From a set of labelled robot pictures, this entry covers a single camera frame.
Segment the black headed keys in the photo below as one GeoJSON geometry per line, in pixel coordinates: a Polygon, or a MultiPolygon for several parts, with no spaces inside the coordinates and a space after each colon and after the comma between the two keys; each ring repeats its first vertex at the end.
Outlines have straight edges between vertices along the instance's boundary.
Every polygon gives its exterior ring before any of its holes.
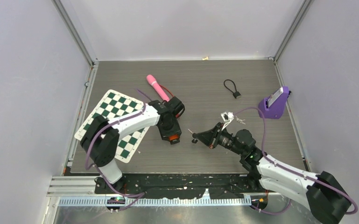
{"type": "Polygon", "coordinates": [[[198,139],[194,138],[194,136],[193,136],[194,132],[191,131],[190,129],[188,129],[188,131],[189,131],[189,132],[191,133],[191,135],[192,135],[192,140],[191,140],[191,142],[194,143],[194,144],[196,144],[196,143],[198,142],[198,139]]]}

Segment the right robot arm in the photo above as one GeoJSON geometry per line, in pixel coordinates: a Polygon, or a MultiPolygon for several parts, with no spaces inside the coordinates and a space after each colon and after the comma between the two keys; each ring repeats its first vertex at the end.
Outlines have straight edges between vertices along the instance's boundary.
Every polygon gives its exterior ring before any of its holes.
{"type": "Polygon", "coordinates": [[[219,122],[212,129],[193,133],[193,142],[210,149],[222,146],[240,156],[240,163],[248,171],[248,186],[253,191],[277,192],[307,208],[322,224],[338,224],[353,202],[328,173],[320,174],[284,164],[256,146],[247,129],[228,133],[219,122]]]}

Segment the red cable padlock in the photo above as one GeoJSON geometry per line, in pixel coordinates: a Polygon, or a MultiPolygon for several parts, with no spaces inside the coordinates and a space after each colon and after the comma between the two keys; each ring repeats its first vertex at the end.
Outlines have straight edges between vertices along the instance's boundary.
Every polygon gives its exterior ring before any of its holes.
{"type": "MultiPolygon", "coordinates": [[[[161,85],[161,84],[160,84],[160,87],[161,87],[162,89],[164,89],[166,92],[168,92],[168,93],[171,95],[171,97],[174,97],[174,95],[172,94],[172,92],[171,92],[170,90],[168,90],[166,87],[164,87],[164,86],[161,85]]],[[[180,118],[182,114],[183,114],[183,112],[178,113],[178,114],[176,115],[176,118],[180,118]]]]}

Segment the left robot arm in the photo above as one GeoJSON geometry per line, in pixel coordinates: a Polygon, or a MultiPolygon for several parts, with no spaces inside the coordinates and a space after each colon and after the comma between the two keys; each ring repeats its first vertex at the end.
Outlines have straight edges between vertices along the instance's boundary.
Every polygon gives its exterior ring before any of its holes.
{"type": "Polygon", "coordinates": [[[156,126],[162,140],[171,145],[179,143],[182,131],[178,119],[184,111],[182,101],[172,97],[168,101],[144,103],[141,109],[113,119],[98,115],[81,138],[80,145],[86,151],[86,159],[92,160],[105,177],[107,188],[120,193],[125,184],[115,161],[119,142],[140,129],[156,126]]]}

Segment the black cable padlock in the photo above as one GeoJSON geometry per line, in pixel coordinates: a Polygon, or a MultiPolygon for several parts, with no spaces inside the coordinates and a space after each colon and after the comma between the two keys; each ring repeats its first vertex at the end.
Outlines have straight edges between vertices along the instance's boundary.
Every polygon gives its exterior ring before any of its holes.
{"type": "Polygon", "coordinates": [[[241,93],[237,90],[237,86],[233,80],[226,79],[223,81],[223,85],[227,90],[229,90],[232,93],[232,95],[235,99],[241,98],[241,93]],[[228,82],[230,82],[233,85],[232,89],[228,87],[228,85],[227,85],[228,82]]]}

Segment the small silver keys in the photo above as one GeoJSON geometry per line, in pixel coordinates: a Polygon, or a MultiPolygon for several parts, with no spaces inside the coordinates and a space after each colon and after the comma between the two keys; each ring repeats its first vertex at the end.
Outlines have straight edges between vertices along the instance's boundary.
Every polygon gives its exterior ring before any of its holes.
{"type": "Polygon", "coordinates": [[[246,125],[245,120],[244,119],[240,119],[238,116],[234,116],[234,118],[236,119],[236,122],[246,125]]]}

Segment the orange black padlock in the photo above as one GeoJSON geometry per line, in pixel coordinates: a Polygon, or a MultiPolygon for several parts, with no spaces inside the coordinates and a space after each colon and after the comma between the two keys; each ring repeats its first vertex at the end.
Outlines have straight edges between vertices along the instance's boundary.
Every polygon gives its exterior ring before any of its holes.
{"type": "Polygon", "coordinates": [[[168,140],[171,145],[177,144],[180,142],[180,135],[179,134],[171,135],[168,137],[168,140]]]}

